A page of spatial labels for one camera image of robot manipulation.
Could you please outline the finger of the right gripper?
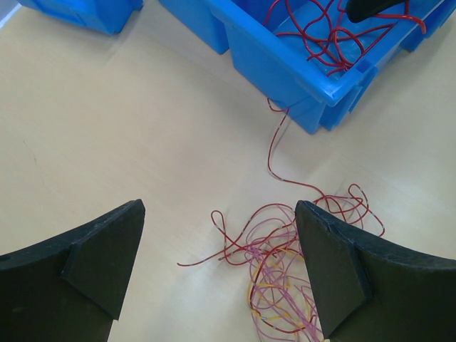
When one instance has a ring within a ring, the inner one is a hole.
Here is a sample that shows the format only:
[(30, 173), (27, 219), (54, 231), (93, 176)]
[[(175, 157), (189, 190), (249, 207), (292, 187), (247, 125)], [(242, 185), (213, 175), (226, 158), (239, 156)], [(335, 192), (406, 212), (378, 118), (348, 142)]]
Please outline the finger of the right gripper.
[(405, 0), (348, 0), (345, 11), (350, 22), (362, 22)]

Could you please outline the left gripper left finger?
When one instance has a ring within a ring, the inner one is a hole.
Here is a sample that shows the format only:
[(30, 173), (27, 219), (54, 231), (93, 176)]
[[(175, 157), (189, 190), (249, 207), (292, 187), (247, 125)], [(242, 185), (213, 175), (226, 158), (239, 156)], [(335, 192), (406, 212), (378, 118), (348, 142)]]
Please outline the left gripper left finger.
[(140, 199), (1, 255), (2, 341), (107, 341), (145, 221)]

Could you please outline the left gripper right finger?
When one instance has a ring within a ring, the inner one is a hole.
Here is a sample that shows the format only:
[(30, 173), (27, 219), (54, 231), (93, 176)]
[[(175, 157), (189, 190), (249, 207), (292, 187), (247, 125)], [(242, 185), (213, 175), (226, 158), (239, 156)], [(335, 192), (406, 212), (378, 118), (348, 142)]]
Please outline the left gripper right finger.
[(389, 242), (308, 201), (295, 214), (326, 339), (455, 339), (454, 260)]

